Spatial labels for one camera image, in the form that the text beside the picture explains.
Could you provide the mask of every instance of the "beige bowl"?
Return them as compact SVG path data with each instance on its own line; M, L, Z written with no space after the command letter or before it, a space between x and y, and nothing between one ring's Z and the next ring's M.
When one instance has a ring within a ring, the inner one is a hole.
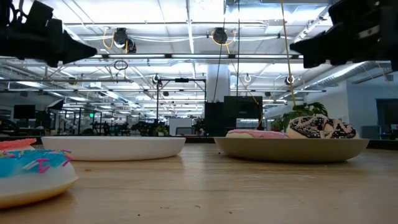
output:
M368 139L215 138L231 157L269 162L343 162L366 149Z

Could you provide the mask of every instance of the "workstation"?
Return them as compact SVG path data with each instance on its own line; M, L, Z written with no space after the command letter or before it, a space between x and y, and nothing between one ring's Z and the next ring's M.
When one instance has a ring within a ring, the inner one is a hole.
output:
M396 222L395 1L0 2L0 223Z

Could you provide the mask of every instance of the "ceiling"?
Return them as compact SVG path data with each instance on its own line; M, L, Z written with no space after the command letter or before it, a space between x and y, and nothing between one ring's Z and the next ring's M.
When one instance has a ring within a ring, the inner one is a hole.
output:
M3 58L0 60L2 69L8 71L1 73L3 79L54 80L38 85L13 83L11 88L29 88L32 91L66 89L51 93L79 97L75 98L79 99L78 101L69 99L72 103L92 102L97 105L120 103L113 105L112 109L134 109L146 113L149 110L145 108L156 106L155 85L152 83L155 74L160 78L206 78L208 65L218 64L218 54L220 54L220 46L214 43L211 33L216 27L224 27L230 44L228 48L225 46L221 48L221 54L249 55L239 61L239 76L242 80L247 75L251 77L251 81L246 85L250 90L257 90L252 92L253 95L263 96L264 90L287 89L284 78L289 76L289 68L284 56L285 32L279 1L241 0L238 6L237 0L227 0L225 16L224 1L221 0L43 0L42 2L54 8L54 16L63 21L65 30L75 40L97 48L99 54L119 56L107 59L101 56L89 58L69 65L60 65L57 69L47 68L44 63L35 60L19 61L14 58ZM328 0L285 0L284 3L288 44L313 37L332 26L327 14L330 3ZM28 12L31 5L32 1L25 0L24 11ZM118 27L127 28L127 34L137 46L137 55L145 55L140 58L129 55L126 58L123 50L114 45L110 47L112 33ZM165 54L184 55L182 58L156 58ZM195 58L197 54L207 54L207 56ZM226 57L220 62L228 64L231 74L236 76L237 57L233 60ZM117 58L128 64L126 70L118 71L114 68ZM328 64L304 69L301 57L292 59L291 62L291 72L296 78L295 86L309 83L331 69L335 72L340 69ZM62 82L69 78L92 80L92 82L78 82L76 85ZM202 83L170 82L165 86L164 90L187 90L169 91L169 96L160 96L162 103L165 103L162 106L165 114L181 116L201 114L203 108L201 104L205 95L201 90ZM72 89L86 91L77 93L67 91ZM113 91L111 94L102 95L98 89L125 91ZM242 90L240 94L247 95L242 84L239 84L239 89ZM274 98L279 99L280 93L273 93L271 99ZM171 99L181 102L180 105L176 105L177 102L174 101L176 106L195 110L175 110L174 106L167 104L171 104Z

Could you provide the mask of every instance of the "chocolate donut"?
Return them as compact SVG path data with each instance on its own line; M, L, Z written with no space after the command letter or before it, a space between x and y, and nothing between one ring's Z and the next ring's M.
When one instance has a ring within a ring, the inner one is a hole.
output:
M290 121L286 134L289 138L354 139L358 132L349 124L324 115L302 116Z

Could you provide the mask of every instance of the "desk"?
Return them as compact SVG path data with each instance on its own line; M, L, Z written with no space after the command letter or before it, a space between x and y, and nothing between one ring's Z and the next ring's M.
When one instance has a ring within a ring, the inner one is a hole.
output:
M0 212L0 223L396 223L398 152L342 164L267 164L186 145L180 156L73 162L80 180L52 200Z

